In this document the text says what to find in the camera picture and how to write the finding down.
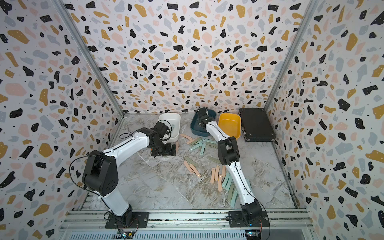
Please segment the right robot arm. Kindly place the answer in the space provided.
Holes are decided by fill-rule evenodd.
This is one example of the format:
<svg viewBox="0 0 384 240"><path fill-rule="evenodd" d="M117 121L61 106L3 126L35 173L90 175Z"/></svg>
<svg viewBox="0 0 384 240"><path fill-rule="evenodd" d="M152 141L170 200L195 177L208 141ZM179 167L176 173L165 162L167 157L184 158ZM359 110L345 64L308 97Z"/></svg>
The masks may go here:
<svg viewBox="0 0 384 240"><path fill-rule="evenodd" d="M209 115L207 107L198 108L196 113L199 126L205 128L217 141L219 160L228 169L238 191L244 223L248 226L261 223L263 209L242 171L237 139L230 137L219 127L215 119Z"/></svg>

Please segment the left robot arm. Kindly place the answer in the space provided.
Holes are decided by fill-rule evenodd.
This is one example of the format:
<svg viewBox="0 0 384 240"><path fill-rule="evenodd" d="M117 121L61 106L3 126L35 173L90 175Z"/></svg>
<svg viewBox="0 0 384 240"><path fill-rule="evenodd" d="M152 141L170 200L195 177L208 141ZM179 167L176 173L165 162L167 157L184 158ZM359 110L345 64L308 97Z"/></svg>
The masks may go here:
<svg viewBox="0 0 384 240"><path fill-rule="evenodd" d="M118 167L136 152L148 148L152 157L176 155L176 145L169 143L172 136L172 125L160 120L152 128L141 128L134 131L122 143L104 151L92 151L86 156L87 162L82 175L82 187L77 187L96 194L109 208L111 221L118 227L132 224L132 206L123 198L117 189L119 182Z"/></svg>

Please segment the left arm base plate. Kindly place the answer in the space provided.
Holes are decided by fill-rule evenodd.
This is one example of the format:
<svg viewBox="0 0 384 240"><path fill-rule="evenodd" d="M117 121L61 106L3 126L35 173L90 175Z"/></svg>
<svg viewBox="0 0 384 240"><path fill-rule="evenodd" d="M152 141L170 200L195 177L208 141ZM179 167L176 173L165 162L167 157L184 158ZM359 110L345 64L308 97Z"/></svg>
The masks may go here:
<svg viewBox="0 0 384 240"><path fill-rule="evenodd" d="M145 229L149 220L149 212L128 212L122 217L116 217L109 212L106 229Z"/></svg>

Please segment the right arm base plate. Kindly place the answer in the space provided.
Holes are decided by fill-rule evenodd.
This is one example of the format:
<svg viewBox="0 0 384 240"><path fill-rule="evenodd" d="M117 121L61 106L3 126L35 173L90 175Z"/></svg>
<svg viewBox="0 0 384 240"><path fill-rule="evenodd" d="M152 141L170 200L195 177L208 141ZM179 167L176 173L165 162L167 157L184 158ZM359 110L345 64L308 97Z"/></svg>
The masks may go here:
<svg viewBox="0 0 384 240"><path fill-rule="evenodd" d="M269 227L269 216L266 211L261 211L261 215L249 219L245 217L242 211L230 211L225 217L231 228L250 228L250 227Z"/></svg>

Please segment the pink knife pair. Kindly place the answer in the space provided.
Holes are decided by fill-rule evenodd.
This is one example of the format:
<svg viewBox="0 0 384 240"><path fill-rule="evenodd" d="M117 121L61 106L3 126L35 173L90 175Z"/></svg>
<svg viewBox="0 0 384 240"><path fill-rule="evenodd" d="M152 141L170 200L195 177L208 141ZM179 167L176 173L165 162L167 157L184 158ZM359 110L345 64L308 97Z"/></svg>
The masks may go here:
<svg viewBox="0 0 384 240"><path fill-rule="evenodd" d="M184 161L184 165L185 165L185 167L188 169L188 171L189 171L191 174L194 174L193 169L191 168L190 164L189 164L187 161Z"/></svg>
<svg viewBox="0 0 384 240"><path fill-rule="evenodd" d="M200 172L197 170L197 168L196 168L193 164L190 164L190 168L193 170L193 172L196 174L196 176L197 176L198 178L201 177Z"/></svg>

